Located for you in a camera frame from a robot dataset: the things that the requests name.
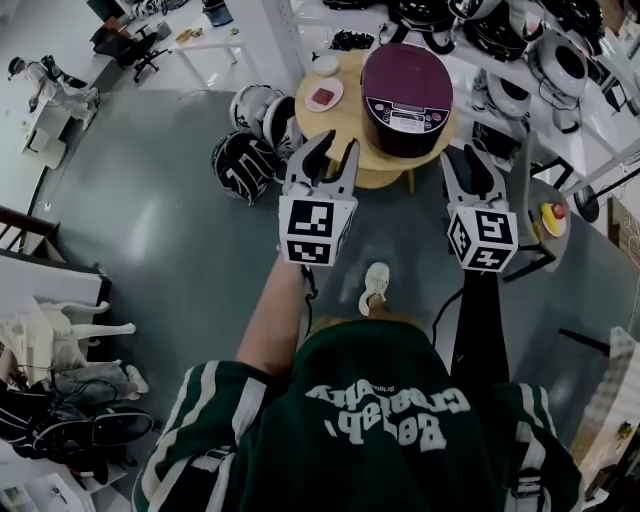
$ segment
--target shoe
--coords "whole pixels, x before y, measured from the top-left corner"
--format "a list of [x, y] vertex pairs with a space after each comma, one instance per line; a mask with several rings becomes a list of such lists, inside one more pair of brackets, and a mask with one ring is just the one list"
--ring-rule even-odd
[[144, 394], [149, 392], [149, 384], [147, 384], [147, 381], [142, 378], [142, 375], [140, 375], [140, 372], [135, 366], [129, 364], [125, 368], [125, 371], [129, 377], [129, 382], [131, 382], [131, 384], [135, 384], [138, 388], [138, 393]]
[[382, 300], [386, 302], [384, 293], [389, 286], [389, 266], [386, 263], [374, 263], [367, 270], [364, 277], [364, 293], [360, 295], [358, 308], [364, 316], [369, 316], [369, 299], [373, 295], [380, 295]]
[[87, 117], [84, 121], [82, 121], [82, 131], [86, 132], [87, 129], [89, 128], [89, 125], [91, 124], [91, 121], [93, 121], [93, 118], [96, 117], [96, 113], [95, 112], [91, 112], [91, 115], [89, 117]]

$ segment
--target green jacket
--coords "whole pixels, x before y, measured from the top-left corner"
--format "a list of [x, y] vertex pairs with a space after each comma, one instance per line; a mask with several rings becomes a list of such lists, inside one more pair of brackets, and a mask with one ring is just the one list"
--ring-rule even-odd
[[319, 332], [286, 381], [209, 362], [187, 372], [135, 510], [580, 510], [546, 392], [503, 384], [474, 399], [396, 322]]

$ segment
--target red food item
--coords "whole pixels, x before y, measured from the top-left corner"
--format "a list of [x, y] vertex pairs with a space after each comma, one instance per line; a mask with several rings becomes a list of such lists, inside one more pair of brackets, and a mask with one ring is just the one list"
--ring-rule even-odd
[[333, 94], [331, 91], [327, 91], [326, 89], [320, 87], [320, 89], [313, 93], [311, 99], [316, 103], [319, 103], [320, 105], [327, 106], [334, 96], [335, 94]]
[[551, 211], [553, 212], [553, 216], [556, 219], [564, 219], [567, 213], [564, 211], [564, 205], [562, 203], [555, 203], [551, 207]]

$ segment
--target dark red lid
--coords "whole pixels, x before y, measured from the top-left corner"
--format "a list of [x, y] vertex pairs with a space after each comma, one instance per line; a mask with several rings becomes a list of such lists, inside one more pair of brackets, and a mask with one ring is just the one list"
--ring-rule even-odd
[[433, 53], [410, 44], [389, 43], [369, 55], [362, 73], [362, 94], [443, 110], [451, 110], [453, 104], [447, 68]]

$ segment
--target gray floor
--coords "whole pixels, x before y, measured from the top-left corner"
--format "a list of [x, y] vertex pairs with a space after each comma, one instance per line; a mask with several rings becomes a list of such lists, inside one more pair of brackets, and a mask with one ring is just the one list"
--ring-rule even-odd
[[[138, 332], [103, 348], [139, 367], [151, 386], [139, 404], [159, 419], [166, 418], [187, 368], [234, 355], [275, 257], [279, 187], [249, 208], [228, 198], [211, 170], [211, 151], [231, 130], [229, 100], [227, 93], [105, 95], [62, 179], [55, 171], [45, 181], [40, 200], [50, 201], [51, 210], [36, 209], [61, 222], [58, 245], [65, 255], [99, 262], [113, 280], [113, 321], [132, 321]], [[403, 180], [356, 192], [359, 209], [343, 253], [331, 271], [319, 273], [315, 315], [356, 315], [362, 277], [376, 260], [392, 269], [390, 307], [425, 327], [462, 285], [447, 250], [438, 165], [416, 175], [415, 196]], [[574, 218], [570, 247], [555, 273], [538, 271], [502, 289], [512, 374], [547, 385], [567, 439], [604, 359], [558, 337], [557, 329], [608, 340], [611, 327], [627, 327], [637, 278], [622, 252]], [[452, 305], [438, 329], [446, 362], [457, 312]], [[562, 412], [566, 403], [574, 404], [571, 414]]]

